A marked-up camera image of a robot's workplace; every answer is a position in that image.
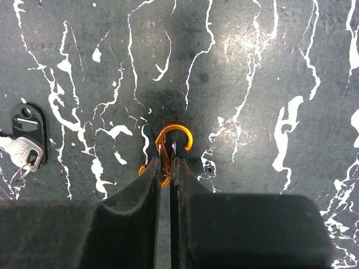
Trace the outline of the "silver key with black tag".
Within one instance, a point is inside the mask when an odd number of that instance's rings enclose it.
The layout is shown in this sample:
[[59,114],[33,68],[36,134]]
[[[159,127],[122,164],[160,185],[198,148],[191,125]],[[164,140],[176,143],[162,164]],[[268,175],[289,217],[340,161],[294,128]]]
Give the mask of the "silver key with black tag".
[[34,104],[15,105],[10,112],[12,134],[1,135],[1,150],[18,168],[10,183],[23,180],[47,162],[47,131],[43,112]]

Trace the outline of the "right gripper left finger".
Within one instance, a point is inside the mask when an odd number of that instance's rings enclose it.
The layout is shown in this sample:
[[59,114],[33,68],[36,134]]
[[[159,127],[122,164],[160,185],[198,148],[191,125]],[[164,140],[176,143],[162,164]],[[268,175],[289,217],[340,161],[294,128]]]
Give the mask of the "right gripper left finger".
[[153,268],[160,160],[104,201],[1,202],[2,268]]

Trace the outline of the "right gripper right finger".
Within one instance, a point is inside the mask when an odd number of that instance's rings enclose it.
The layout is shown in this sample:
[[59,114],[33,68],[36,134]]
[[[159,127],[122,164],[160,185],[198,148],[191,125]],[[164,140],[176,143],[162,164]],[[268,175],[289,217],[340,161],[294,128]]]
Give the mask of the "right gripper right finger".
[[212,193],[172,161],[172,268],[330,268],[335,250],[305,196]]

